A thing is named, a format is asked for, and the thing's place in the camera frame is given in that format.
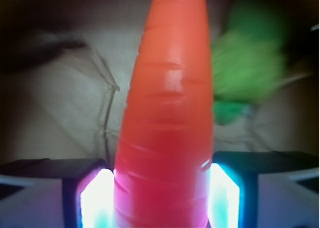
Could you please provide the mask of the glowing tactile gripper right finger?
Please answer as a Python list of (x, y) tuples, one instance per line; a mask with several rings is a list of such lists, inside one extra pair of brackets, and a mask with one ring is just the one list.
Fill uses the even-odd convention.
[(218, 151), (210, 171), (209, 227), (319, 227), (318, 157)]

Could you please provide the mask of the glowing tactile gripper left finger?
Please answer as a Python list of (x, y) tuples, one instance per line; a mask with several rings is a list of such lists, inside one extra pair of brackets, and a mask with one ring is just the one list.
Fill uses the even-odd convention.
[(113, 227), (105, 160), (23, 159), (0, 167), (1, 227)]

